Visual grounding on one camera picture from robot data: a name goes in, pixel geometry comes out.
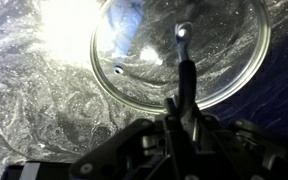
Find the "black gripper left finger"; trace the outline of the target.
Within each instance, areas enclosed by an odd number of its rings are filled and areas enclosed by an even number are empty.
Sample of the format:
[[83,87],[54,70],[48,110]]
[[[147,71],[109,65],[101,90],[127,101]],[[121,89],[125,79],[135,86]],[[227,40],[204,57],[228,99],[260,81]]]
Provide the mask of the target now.
[[177,97],[166,98],[164,105],[166,115],[162,119],[162,124],[166,151],[175,179],[198,180],[194,149],[178,115]]

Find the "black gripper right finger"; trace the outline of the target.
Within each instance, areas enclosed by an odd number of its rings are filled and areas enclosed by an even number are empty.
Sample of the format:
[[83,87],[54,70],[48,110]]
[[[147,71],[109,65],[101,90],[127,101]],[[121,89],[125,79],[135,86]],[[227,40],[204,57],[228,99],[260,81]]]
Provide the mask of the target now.
[[224,129],[217,118],[193,109],[197,155],[194,170],[199,180],[250,180],[251,159],[235,133]]

